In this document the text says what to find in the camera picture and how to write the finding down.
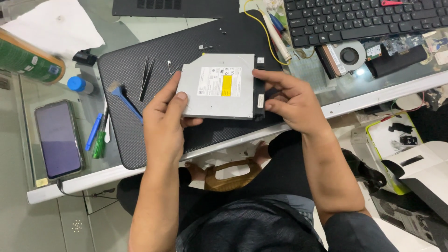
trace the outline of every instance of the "circuit board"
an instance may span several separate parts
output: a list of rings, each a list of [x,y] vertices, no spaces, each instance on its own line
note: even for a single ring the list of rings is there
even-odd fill
[[[406,53],[409,49],[424,44],[425,40],[421,34],[406,34],[361,39],[360,42],[366,49],[367,60],[373,60],[381,56],[381,51],[379,51],[379,54],[377,53],[380,44],[383,44],[389,56],[392,56],[395,53]]]

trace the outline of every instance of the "black textured panel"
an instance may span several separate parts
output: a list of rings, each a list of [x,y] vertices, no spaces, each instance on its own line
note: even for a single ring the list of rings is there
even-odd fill
[[[239,0],[114,0],[112,15],[224,18],[238,15],[239,9]]]
[[[260,12],[249,11],[263,21]],[[199,45],[214,46],[199,51]],[[104,54],[98,59],[98,68],[105,90],[113,81],[119,81],[123,91],[138,111],[142,112],[154,95],[171,78],[171,71],[178,65],[189,64],[208,53],[254,53],[265,58],[265,69],[281,71],[281,66],[269,51],[266,34],[254,19],[240,13],[233,18],[220,19],[182,30],[167,36],[139,43]],[[155,57],[154,68],[143,102],[139,102],[143,68],[146,57]],[[128,169],[146,165],[143,127],[135,115],[116,96],[106,92],[106,100],[114,127],[121,161]],[[231,138],[282,122],[279,116],[266,113],[259,122],[246,120],[205,119],[204,123],[184,130],[184,151],[190,152]]]

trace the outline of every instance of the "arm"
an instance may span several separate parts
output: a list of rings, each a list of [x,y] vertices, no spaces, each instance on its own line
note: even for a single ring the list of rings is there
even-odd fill
[[[266,110],[281,115],[291,128],[302,132],[306,176],[322,225],[335,213],[369,215],[356,178],[311,86],[282,72],[254,70],[252,74],[266,81],[266,90],[279,90],[266,101]]]
[[[129,252],[175,251],[179,219],[178,163],[183,153],[183,128],[202,123],[181,118],[187,95],[175,95],[180,72],[143,110],[147,164],[129,234]]]

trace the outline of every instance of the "phone case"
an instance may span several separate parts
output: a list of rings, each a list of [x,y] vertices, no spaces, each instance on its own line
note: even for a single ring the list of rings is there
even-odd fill
[[[82,170],[84,170],[85,167],[86,167],[86,162],[85,162],[85,158],[84,158],[84,153],[83,153],[83,151],[82,151],[81,141],[80,141],[79,132],[78,132],[78,126],[77,126],[77,124],[76,124],[75,112],[74,112],[73,105],[72,105],[72,102],[71,102],[71,101],[64,99],[64,100],[60,100],[60,101],[57,101],[57,102],[53,102],[53,103],[46,104],[46,105],[44,105],[44,106],[37,107],[37,108],[34,110],[34,117],[36,118],[36,110],[41,109],[41,108],[45,108],[45,107],[47,107],[47,106],[51,106],[51,105],[54,105],[54,104],[57,104],[57,103],[61,103],[61,102],[66,102],[67,105],[68,105],[68,107],[69,107],[70,121],[71,121],[71,123],[72,123],[73,134],[74,134],[74,136],[75,136],[75,144],[76,144],[76,147],[78,148],[78,154],[79,154],[79,159],[80,159],[79,161],[80,161],[81,167],[80,167],[80,169],[77,170],[77,171],[74,171],[74,172],[71,172],[71,173],[68,173],[68,174],[64,174],[64,175],[59,176],[59,177],[56,177],[56,178],[49,178],[49,177],[48,177],[48,171],[47,171],[47,168],[45,167],[45,171],[46,171],[46,173],[47,173],[47,178],[48,178],[48,180],[50,180],[50,181],[52,181],[52,180],[57,180],[57,179],[60,179],[60,178],[63,178],[63,177],[70,176],[70,175],[72,175],[72,174],[79,173],[79,172],[81,172]],[[40,130],[39,130],[39,125],[37,124],[37,120],[36,120],[36,127],[37,127],[37,130],[38,130],[38,136],[39,136],[39,142],[40,142],[40,150],[43,152],[43,150],[42,150],[42,141],[41,141],[41,139],[40,139]]]

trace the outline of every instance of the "laptop dvd drive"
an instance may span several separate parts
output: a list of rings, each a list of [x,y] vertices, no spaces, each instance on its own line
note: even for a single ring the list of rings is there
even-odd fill
[[[188,95],[184,117],[260,120],[264,83],[255,79],[254,54],[206,53],[184,64],[177,92]]]

